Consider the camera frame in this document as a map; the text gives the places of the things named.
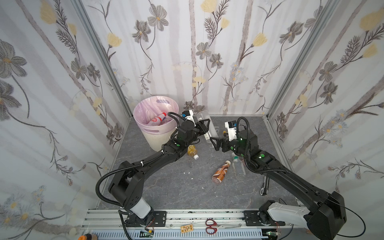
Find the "brown coffee drink bottle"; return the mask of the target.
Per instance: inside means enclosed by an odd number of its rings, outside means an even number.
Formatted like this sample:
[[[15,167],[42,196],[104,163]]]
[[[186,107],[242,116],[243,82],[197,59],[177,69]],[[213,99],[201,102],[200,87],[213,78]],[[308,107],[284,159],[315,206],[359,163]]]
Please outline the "brown coffee drink bottle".
[[[220,184],[224,180],[228,169],[231,165],[230,161],[226,161],[212,176],[212,180],[214,183]]]

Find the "red handled scissors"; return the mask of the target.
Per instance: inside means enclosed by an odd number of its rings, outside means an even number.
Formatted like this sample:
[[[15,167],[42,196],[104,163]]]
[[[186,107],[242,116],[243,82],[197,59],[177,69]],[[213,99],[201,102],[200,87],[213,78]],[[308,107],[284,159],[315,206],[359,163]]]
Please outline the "red handled scissors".
[[[206,225],[206,233],[208,235],[214,235],[217,233],[219,229],[233,229],[240,228],[242,224],[218,224],[213,219],[207,219],[205,222]]]

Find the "cream waste bin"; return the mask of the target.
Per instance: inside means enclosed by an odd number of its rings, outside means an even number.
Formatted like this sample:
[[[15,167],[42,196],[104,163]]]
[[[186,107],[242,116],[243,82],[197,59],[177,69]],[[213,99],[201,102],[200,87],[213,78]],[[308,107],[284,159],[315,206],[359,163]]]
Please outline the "cream waste bin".
[[[149,122],[149,125],[150,126],[157,126],[157,125],[152,124],[151,121]],[[150,145],[151,149],[153,149],[156,152],[160,151],[162,149],[162,145],[165,144],[170,139],[171,134],[173,132],[168,132],[168,133],[165,133],[162,135],[151,135],[151,134],[146,134],[142,131],[142,133],[143,133],[145,139],[147,140],[148,144]]]

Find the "yellow red label bottle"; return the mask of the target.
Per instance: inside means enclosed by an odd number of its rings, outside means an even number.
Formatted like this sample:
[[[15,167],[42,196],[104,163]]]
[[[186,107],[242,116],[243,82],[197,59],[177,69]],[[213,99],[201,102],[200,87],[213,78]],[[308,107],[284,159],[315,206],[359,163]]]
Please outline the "yellow red label bottle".
[[[188,146],[187,154],[192,157],[194,160],[197,160],[199,158],[198,151],[195,147],[195,145]]]

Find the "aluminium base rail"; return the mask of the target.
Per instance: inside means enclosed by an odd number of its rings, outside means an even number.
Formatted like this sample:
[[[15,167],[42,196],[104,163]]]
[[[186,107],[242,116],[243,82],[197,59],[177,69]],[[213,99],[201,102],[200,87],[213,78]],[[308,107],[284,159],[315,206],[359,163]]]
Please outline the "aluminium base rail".
[[[256,209],[224,210],[158,210],[148,226],[134,223],[133,215],[119,216],[116,210],[89,210],[80,228],[80,235],[90,234],[98,240],[314,240],[305,228],[278,222],[263,225]],[[206,233],[205,222],[242,224],[240,228],[219,229]],[[181,226],[194,225],[190,233],[182,234]]]

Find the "frosted square clear bottle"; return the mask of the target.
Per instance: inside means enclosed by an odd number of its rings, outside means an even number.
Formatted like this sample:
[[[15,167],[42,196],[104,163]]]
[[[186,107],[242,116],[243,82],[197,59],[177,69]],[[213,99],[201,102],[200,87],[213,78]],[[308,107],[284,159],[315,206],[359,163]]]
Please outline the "frosted square clear bottle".
[[[210,120],[210,123],[208,126],[208,132],[206,134],[204,134],[204,137],[205,137],[207,143],[211,143],[210,138],[218,138],[219,137],[218,136],[218,130],[215,127],[213,120],[212,120],[210,114],[208,113],[208,111],[199,112],[196,114],[196,117],[197,117],[198,121],[206,120],[206,119]]]

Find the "small yellow tag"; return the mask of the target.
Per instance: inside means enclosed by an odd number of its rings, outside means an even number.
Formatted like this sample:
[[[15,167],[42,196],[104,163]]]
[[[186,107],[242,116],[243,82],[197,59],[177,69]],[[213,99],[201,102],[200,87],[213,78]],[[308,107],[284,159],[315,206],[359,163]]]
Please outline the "small yellow tag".
[[[181,226],[181,233],[182,234],[190,233],[193,230],[194,230],[194,225],[193,224]]]

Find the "frosted red-cap bottle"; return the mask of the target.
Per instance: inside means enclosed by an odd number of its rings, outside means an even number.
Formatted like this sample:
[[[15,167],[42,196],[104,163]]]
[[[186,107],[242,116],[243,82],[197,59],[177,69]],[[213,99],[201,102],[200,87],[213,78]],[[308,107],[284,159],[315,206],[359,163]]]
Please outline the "frosted red-cap bottle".
[[[151,123],[154,124],[154,125],[160,125],[161,122],[166,118],[167,114],[166,113],[161,113],[160,115],[158,115],[157,117],[153,118],[151,120]]]

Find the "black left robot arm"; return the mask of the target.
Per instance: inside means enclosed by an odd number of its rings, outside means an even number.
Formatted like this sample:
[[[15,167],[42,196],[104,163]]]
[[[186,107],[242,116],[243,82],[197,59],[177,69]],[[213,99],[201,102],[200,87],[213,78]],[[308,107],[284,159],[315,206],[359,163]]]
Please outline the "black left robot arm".
[[[143,198],[145,181],[161,168],[183,157],[188,147],[209,131],[210,122],[210,119],[204,119],[194,124],[186,120],[159,152],[140,162],[124,162],[119,166],[108,191],[120,207],[136,215],[138,224],[148,226],[154,219],[154,209]]]

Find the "clear green-cap bottle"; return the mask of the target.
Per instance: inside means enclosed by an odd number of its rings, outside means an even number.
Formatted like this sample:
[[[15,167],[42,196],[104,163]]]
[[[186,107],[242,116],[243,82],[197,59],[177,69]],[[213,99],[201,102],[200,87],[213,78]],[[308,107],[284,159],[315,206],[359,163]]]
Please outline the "clear green-cap bottle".
[[[232,153],[232,166],[235,172],[235,176],[245,176],[246,170],[243,158],[237,156],[235,153]]]

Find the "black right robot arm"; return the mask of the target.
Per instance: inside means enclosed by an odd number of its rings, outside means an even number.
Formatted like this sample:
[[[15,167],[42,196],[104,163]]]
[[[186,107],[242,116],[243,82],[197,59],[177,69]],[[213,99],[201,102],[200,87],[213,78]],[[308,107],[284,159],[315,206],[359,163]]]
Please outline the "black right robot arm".
[[[265,224],[286,222],[306,228],[320,240],[332,240],[347,221],[344,198],[328,193],[302,179],[270,153],[261,150],[253,132],[243,130],[238,139],[211,138],[216,151],[232,151],[244,157],[246,167],[278,183],[303,203],[302,207],[282,205],[268,200],[259,207],[259,219]]]

